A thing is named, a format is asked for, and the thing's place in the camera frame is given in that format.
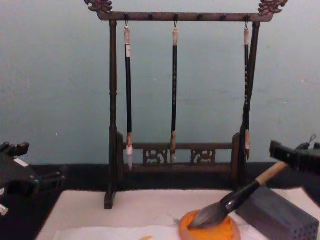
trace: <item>black mechanical arm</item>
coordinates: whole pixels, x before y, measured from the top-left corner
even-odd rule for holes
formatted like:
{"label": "black mechanical arm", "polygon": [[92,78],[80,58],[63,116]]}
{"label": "black mechanical arm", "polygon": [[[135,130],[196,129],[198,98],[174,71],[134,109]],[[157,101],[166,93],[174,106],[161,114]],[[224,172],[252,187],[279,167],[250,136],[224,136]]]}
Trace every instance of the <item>black mechanical arm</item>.
{"label": "black mechanical arm", "polygon": [[273,140],[269,151],[270,157],[288,164],[295,171],[320,176],[320,143],[318,142],[314,144],[313,149],[308,147],[292,149]]}
{"label": "black mechanical arm", "polygon": [[28,164],[19,159],[28,153],[27,142],[17,146],[5,142],[0,145],[0,217],[8,213],[1,204],[7,195],[31,197],[48,191],[62,189],[66,180],[65,170],[38,175]]}

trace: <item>carved wooden panel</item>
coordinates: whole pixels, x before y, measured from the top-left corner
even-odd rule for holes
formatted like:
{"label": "carved wooden panel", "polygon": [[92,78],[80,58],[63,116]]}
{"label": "carved wooden panel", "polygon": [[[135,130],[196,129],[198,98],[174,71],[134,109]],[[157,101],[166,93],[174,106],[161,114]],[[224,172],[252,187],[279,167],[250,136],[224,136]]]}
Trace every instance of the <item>carved wooden panel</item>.
{"label": "carved wooden panel", "polygon": [[197,150],[191,149],[191,164],[213,165],[216,162],[216,150]]}
{"label": "carved wooden panel", "polygon": [[143,149],[143,165],[161,165],[168,163],[168,149]]}

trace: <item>orange stain on paper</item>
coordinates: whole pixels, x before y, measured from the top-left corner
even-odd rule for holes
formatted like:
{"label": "orange stain on paper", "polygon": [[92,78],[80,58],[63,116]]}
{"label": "orange stain on paper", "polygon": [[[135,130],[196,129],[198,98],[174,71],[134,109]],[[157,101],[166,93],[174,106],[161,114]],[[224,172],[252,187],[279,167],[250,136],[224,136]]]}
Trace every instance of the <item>orange stain on paper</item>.
{"label": "orange stain on paper", "polygon": [[140,238],[139,240],[149,240],[152,238],[153,238],[153,236],[144,236],[143,238]]}

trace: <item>wooden brush stand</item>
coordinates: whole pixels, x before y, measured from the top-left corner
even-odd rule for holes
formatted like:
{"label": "wooden brush stand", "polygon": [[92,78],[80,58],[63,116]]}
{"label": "wooden brush stand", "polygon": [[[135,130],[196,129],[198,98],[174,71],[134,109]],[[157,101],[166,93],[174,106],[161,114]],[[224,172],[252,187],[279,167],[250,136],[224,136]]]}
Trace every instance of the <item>wooden brush stand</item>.
{"label": "wooden brush stand", "polygon": [[[110,29],[110,127],[109,127],[109,182],[105,194],[104,207],[111,209],[119,183],[124,173],[129,171],[124,164],[126,143],[117,130],[117,22],[154,21],[154,22],[252,22],[252,38],[248,61],[250,81],[248,97],[251,99],[257,58],[258,37],[261,23],[270,22],[274,14],[281,12],[288,0],[262,0],[258,13],[195,13],[195,12],[118,12],[112,11],[109,0],[84,0],[89,10],[96,12],[101,21],[109,22]],[[177,143],[176,150],[190,151],[189,163],[168,163],[170,143],[133,143],[134,150],[143,151],[143,163],[135,164],[135,173],[229,173],[234,186],[246,183],[246,154],[244,150],[246,129],[243,118],[240,131],[227,143]],[[216,163],[216,151],[231,150],[230,163]]]}

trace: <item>white label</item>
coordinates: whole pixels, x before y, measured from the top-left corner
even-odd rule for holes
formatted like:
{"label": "white label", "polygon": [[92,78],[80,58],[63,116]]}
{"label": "white label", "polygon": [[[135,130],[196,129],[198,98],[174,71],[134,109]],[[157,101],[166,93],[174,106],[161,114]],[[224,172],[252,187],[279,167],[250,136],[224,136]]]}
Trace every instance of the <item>white label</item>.
{"label": "white label", "polygon": [[130,56],[131,56],[131,53],[130,53],[130,51],[131,51],[131,49],[130,49],[130,45],[126,45],[126,49],[125,49],[125,56],[127,57],[127,58],[130,58]]}
{"label": "white label", "polygon": [[28,164],[26,164],[24,161],[22,161],[22,160],[20,160],[19,158],[16,158],[15,160],[14,160],[17,164],[20,164],[22,167],[28,167],[29,165]]}

